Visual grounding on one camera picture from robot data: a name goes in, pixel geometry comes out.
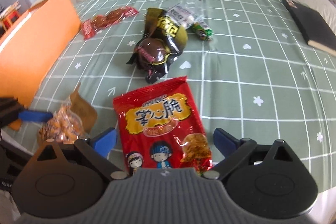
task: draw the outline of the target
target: blue gripper pad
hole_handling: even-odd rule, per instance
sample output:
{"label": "blue gripper pad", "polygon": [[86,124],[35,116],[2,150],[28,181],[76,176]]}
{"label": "blue gripper pad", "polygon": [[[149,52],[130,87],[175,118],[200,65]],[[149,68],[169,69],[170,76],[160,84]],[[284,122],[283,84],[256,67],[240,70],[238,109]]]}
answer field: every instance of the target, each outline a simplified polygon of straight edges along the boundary
{"label": "blue gripper pad", "polygon": [[19,119],[25,122],[48,122],[53,117],[51,112],[24,110],[19,113]]}
{"label": "blue gripper pad", "polygon": [[227,158],[240,146],[241,141],[227,133],[221,128],[216,128],[213,133],[213,143],[215,147]]}
{"label": "blue gripper pad", "polygon": [[116,145],[117,142],[117,131],[110,127],[103,133],[100,133],[97,137],[90,140],[90,146],[104,158],[107,157],[108,153]]}

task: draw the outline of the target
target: cartoon character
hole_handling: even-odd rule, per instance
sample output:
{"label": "cartoon character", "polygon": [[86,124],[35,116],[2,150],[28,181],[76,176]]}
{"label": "cartoon character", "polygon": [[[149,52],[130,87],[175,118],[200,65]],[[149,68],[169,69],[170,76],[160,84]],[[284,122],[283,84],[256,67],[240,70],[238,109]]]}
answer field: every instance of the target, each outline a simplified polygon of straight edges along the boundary
{"label": "cartoon character", "polygon": [[168,159],[172,153],[171,146],[165,141],[155,142],[150,148],[151,158],[157,162],[156,168],[171,168]]}
{"label": "cartoon character", "polygon": [[143,164],[143,157],[139,152],[132,151],[126,155],[129,174],[132,176]]}

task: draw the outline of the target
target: chocolate snack package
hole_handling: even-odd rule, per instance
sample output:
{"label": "chocolate snack package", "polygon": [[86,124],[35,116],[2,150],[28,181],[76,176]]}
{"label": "chocolate snack package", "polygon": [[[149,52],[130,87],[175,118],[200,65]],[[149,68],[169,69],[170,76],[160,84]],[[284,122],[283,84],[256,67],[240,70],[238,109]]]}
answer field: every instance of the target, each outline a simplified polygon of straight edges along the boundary
{"label": "chocolate snack package", "polygon": [[187,40],[185,28],[167,11],[149,8],[143,37],[127,63],[136,63],[138,69],[145,70],[146,81],[153,84],[168,73],[170,65],[182,54]]}

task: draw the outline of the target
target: orange folder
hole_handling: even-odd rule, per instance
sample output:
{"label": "orange folder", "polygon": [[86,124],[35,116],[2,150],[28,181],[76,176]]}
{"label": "orange folder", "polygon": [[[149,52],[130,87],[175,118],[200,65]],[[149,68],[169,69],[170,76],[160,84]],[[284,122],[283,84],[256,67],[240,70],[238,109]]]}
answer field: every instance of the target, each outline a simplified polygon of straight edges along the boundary
{"label": "orange folder", "polygon": [[70,0],[44,0],[23,13],[0,39],[0,97],[29,106],[80,25]]}

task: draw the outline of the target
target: red snack bag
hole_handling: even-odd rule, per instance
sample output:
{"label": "red snack bag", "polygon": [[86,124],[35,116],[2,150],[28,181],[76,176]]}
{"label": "red snack bag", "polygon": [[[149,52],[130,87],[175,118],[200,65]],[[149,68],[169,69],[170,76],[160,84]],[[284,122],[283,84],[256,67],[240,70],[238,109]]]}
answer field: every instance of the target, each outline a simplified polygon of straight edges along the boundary
{"label": "red snack bag", "polygon": [[127,17],[137,15],[139,12],[130,6],[125,6],[111,11],[107,16],[98,15],[93,19],[88,19],[82,23],[84,39],[90,39],[96,35],[99,30],[117,24]]}
{"label": "red snack bag", "polygon": [[211,168],[211,151],[186,76],[123,94],[113,107],[131,175],[139,167],[194,167],[200,174]]}

